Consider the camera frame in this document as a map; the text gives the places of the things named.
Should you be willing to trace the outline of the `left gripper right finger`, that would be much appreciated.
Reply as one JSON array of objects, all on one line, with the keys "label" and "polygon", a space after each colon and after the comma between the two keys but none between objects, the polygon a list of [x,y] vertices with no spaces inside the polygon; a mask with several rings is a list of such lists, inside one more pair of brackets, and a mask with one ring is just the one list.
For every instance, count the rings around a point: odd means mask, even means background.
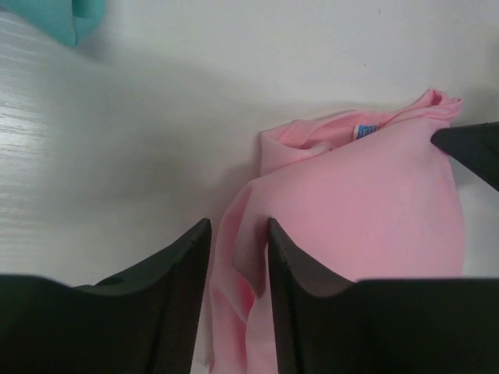
[{"label": "left gripper right finger", "polygon": [[352,282],[268,222],[281,373],[495,373],[494,278]]}]

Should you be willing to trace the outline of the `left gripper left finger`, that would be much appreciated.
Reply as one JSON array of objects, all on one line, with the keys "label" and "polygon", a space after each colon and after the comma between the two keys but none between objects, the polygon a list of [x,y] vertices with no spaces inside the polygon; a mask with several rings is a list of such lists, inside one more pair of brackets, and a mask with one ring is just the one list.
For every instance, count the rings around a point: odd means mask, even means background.
[{"label": "left gripper left finger", "polygon": [[203,219],[94,285],[2,275],[2,372],[188,373],[210,245]]}]

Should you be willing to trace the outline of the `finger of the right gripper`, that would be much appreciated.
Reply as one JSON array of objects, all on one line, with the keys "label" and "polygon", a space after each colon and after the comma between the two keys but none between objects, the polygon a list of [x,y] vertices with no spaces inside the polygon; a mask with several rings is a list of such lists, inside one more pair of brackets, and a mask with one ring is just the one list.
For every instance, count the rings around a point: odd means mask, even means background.
[{"label": "finger of the right gripper", "polygon": [[439,129],[431,143],[498,190],[498,122]]}]

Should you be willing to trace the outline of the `pink t shirt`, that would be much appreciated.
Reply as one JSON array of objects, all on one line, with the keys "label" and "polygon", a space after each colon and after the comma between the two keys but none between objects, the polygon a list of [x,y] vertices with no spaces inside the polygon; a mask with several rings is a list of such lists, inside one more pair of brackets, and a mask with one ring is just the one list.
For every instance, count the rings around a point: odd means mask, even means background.
[{"label": "pink t shirt", "polygon": [[462,101],[428,90],[398,111],[348,111],[262,132],[260,175],[226,210],[209,280],[212,373],[278,370],[267,222],[326,267],[365,278],[460,277],[465,224],[430,141]]}]

